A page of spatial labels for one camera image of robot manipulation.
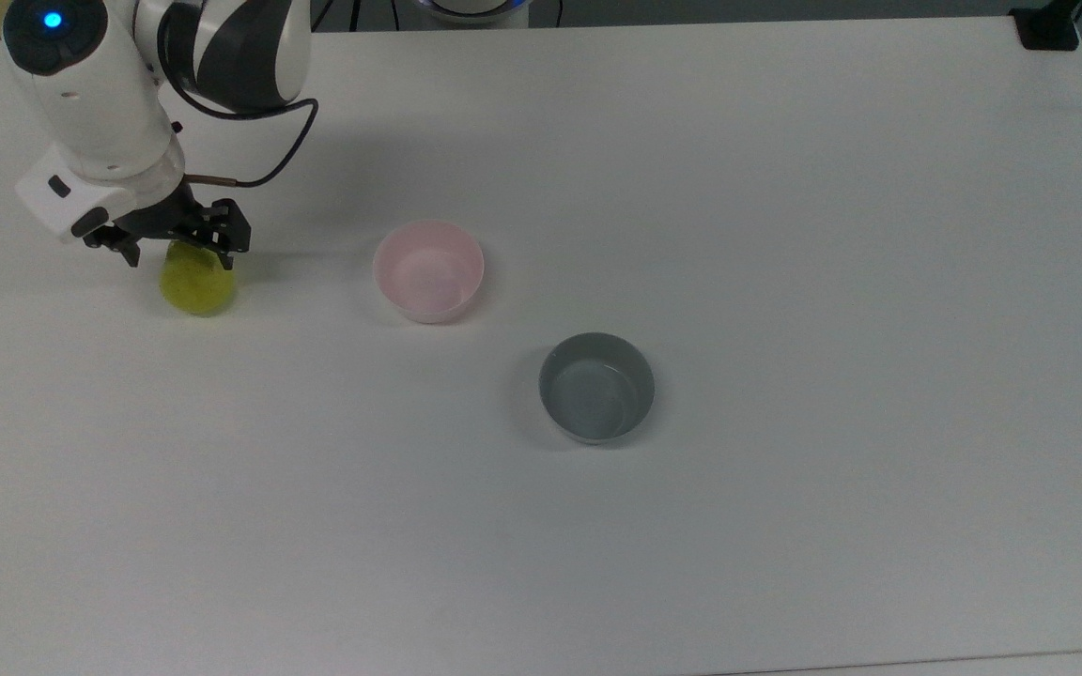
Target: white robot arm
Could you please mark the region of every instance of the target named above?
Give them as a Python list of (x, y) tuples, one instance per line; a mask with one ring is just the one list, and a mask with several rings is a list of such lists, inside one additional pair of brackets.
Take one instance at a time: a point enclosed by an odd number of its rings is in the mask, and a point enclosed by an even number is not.
[[(309, 59), (308, 0), (14, 0), (3, 42), (27, 104), (54, 143), (18, 196), (65, 240), (138, 264), (143, 238), (211, 250), (226, 268), (249, 244), (232, 200), (195, 201), (177, 129), (156, 97), (166, 80), (255, 119), (293, 103)], [(272, 178), (285, 161), (256, 185)]]

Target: gray floor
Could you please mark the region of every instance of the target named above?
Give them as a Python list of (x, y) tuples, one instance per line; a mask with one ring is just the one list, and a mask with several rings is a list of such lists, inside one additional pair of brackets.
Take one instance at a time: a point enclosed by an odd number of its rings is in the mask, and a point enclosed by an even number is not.
[[(394, 30), (394, 0), (364, 0), (357, 30)], [(676, 25), (677, 23), (806, 21), (806, 18), (1004, 16), (1041, 0), (564, 0), (563, 26)], [(314, 16), (327, 0), (312, 0)], [(412, 0), (398, 0), (400, 26), (420, 25)], [(333, 0), (321, 31), (348, 30), (353, 0)], [(558, 0), (533, 0), (533, 27), (554, 26)], [(1082, 35), (1082, 18), (1079, 21)]]

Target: table surface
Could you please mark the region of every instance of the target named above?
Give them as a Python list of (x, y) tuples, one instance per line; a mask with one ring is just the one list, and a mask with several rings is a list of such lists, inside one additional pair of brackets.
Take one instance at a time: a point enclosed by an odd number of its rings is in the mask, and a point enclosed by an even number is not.
[[(1008, 18), (317, 36), (213, 319), (63, 247), (0, 54), (0, 673), (684, 675), (1082, 651), (1082, 50)], [(164, 98), (188, 171), (300, 119)], [(488, 281), (400, 319), (443, 217)], [(630, 339), (626, 445), (544, 417)]]

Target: gray bowl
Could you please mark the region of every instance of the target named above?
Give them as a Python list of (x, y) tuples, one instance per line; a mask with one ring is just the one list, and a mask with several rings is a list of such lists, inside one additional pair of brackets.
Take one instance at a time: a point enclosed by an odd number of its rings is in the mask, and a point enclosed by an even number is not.
[(581, 333), (558, 343), (541, 366), (541, 402), (583, 445), (625, 436), (654, 403), (654, 372), (622, 337)]

